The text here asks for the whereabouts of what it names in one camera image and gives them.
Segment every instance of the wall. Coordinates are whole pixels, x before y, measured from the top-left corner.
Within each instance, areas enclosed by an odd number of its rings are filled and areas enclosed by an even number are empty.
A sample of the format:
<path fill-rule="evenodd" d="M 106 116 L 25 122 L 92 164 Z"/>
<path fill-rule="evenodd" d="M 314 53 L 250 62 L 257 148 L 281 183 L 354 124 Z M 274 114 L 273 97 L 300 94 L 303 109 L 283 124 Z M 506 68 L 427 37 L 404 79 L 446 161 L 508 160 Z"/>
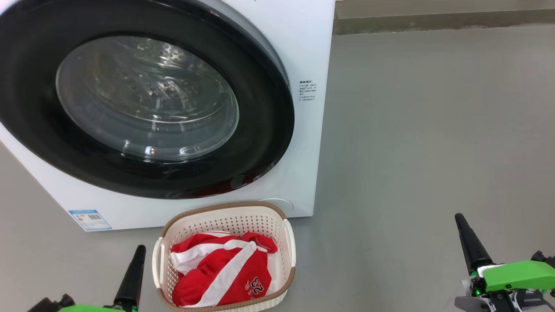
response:
<path fill-rule="evenodd" d="M 342 0 L 338 18 L 555 8 L 555 0 Z"/>

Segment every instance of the plastic basket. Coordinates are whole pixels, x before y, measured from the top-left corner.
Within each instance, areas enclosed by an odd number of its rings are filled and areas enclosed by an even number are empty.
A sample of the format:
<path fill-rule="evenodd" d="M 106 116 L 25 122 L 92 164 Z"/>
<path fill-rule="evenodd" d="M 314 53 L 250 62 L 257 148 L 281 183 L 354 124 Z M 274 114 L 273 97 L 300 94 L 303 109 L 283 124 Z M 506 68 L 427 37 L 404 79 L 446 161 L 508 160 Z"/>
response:
<path fill-rule="evenodd" d="M 177 271 L 170 260 L 171 247 L 201 232 L 219 230 L 242 235 L 255 232 L 271 237 L 277 253 L 269 256 L 268 271 L 272 276 L 274 293 L 251 301 L 205 308 L 180 308 L 171 300 L 178 281 Z M 280 303 L 295 276 L 295 237 L 285 214 L 275 205 L 266 202 L 232 203 L 210 206 L 182 213 L 164 227 L 162 237 L 154 246 L 152 273 L 154 284 L 162 302 L 176 312 L 209 311 L 262 311 Z"/>

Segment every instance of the energy label sticker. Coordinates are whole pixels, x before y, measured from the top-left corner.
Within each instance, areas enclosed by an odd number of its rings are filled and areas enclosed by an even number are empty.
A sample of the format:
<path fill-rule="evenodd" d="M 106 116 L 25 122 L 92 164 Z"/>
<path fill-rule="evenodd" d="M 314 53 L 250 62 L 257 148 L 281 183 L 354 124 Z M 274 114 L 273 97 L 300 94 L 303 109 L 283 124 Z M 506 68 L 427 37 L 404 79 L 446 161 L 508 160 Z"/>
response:
<path fill-rule="evenodd" d="M 112 227 L 96 210 L 70 210 L 69 213 L 86 231 L 111 230 Z"/>

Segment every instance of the clothes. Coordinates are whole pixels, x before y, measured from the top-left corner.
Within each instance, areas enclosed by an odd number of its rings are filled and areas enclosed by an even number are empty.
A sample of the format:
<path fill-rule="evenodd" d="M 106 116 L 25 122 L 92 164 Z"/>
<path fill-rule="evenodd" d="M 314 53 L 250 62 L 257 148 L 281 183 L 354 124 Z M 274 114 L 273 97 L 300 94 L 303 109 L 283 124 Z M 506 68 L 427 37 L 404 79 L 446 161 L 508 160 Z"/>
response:
<path fill-rule="evenodd" d="M 243 236 L 206 232 L 175 244 L 170 253 L 180 273 L 172 299 L 188 308 L 247 301 L 266 295 L 271 283 L 268 252 L 272 239 L 256 233 Z"/>

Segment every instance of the white stripe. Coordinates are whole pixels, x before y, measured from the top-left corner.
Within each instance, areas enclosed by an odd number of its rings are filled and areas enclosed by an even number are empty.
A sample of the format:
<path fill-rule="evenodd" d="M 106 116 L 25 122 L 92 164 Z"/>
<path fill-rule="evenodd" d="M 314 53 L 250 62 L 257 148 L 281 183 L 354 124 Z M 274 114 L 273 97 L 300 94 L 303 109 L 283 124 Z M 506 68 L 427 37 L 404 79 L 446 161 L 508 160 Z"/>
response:
<path fill-rule="evenodd" d="M 198 244 L 182 253 L 170 253 L 170 259 L 175 270 L 187 274 L 187 272 L 196 269 L 199 263 L 212 251 L 222 248 L 225 250 L 245 248 L 247 245 L 249 245 L 249 242 L 239 239 L 229 240 L 225 244 Z M 262 247 L 257 246 L 257 248 L 260 251 L 267 252 Z"/>
<path fill-rule="evenodd" d="M 229 261 L 212 281 L 212 284 L 204 292 L 203 297 L 197 304 L 186 305 L 184 308 L 201 308 L 203 306 L 215 306 L 228 292 L 229 288 L 237 278 L 239 271 L 256 251 L 256 244 L 251 241 L 245 248 Z"/>
<path fill-rule="evenodd" d="M 210 236 L 214 236 L 214 237 L 231 236 L 231 234 L 229 232 L 224 232 L 224 231 L 208 231 L 208 232 L 199 233 L 199 234 L 206 234 L 206 235 L 210 235 Z"/>

